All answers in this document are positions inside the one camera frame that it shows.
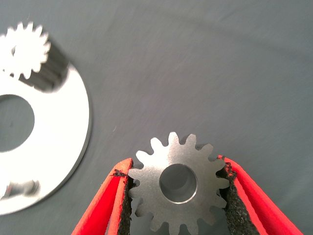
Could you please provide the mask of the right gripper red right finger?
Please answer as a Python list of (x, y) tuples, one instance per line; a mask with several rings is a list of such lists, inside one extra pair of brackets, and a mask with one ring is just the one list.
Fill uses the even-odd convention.
[(223, 196), (232, 235), (303, 234), (238, 163), (223, 155), (218, 159), (226, 163), (221, 174), (230, 182)]

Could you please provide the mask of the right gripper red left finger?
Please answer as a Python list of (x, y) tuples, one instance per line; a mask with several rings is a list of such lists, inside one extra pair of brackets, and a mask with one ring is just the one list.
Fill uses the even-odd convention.
[(128, 235), (131, 223), (131, 199), (128, 176), (131, 158), (118, 162), (110, 171), (86, 211), (75, 226), (73, 235)]

